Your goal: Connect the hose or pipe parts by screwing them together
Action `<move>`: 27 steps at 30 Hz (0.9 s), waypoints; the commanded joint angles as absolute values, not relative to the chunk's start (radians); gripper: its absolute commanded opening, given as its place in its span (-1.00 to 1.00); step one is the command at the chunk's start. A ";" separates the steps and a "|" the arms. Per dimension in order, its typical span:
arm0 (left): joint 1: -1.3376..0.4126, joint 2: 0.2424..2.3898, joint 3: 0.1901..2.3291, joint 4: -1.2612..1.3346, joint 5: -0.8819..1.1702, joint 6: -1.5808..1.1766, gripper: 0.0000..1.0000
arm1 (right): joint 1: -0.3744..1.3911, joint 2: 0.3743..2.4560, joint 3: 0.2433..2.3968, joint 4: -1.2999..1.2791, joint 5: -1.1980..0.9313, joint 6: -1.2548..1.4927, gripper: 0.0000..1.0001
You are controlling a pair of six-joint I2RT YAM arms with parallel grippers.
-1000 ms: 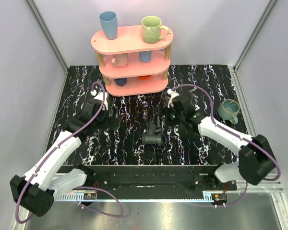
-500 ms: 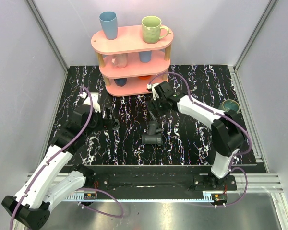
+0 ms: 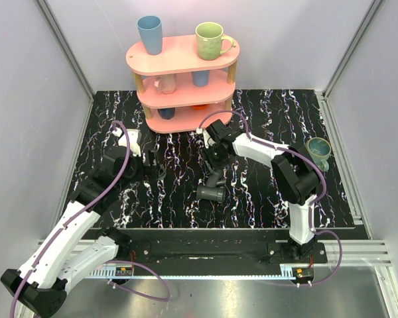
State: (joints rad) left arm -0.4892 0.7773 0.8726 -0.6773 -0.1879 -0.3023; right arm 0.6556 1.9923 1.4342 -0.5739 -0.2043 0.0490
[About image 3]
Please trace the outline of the grey threaded pipe nut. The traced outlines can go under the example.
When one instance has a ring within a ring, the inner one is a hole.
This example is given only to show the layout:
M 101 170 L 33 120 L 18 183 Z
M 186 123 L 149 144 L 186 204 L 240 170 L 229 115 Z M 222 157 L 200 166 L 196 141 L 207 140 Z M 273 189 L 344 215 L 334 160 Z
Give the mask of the grey threaded pipe nut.
M 157 179 L 163 180 L 166 177 L 166 167 L 164 165 L 160 165 L 157 172 Z

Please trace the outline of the grey pipe tee fitting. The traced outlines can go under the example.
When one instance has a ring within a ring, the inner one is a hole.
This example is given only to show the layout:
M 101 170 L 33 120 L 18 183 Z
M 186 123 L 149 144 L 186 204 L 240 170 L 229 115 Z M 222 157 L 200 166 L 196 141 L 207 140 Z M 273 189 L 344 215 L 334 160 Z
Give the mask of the grey pipe tee fitting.
M 221 171 L 219 171 L 217 178 L 208 178 L 204 185 L 198 185 L 196 198 L 222 203 L 225 199 L 225 188 L 221 180 L 222 175 Z

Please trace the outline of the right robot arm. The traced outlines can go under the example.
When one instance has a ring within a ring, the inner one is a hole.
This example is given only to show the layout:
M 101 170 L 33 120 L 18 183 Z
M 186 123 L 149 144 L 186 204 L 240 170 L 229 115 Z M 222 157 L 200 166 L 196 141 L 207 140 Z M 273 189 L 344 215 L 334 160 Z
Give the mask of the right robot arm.
M 245 157 L 271 169 L 282 200 L 289 206 L 288 255 L 304 262 L 316 244 L 314 205 L 319 191 L 326 189 L 322 172 L 306 146 L 285 146 L 258 138 L 248 131 L 231 129 L 221 120 L 196 132 L 204 135 L 203 153 L 213 170 L 227 166 L 236 156 Z

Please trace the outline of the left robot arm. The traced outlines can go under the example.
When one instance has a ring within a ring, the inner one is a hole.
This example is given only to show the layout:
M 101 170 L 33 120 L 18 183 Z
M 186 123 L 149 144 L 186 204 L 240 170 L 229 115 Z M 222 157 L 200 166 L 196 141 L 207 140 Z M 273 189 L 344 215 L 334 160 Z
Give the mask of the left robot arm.
M 61 219 L 37 251 L 19 268 L 7 269 L 1 283 L 12 295 L 10 317 L 18 303 L 39 317 L 52 317 L 68 294 L 91 272 L 108 263 L 142 267 L 151 242 L 135 239 L 115 227 L 101 230 L 87 249 L 71 257 L 76 245 L 113 204 L 119 190 L 132 182 L 159 179 L 163 167 L 152 150 L 130 153 L 130 146 L 109 150 L 101 165 L 82 181 Z

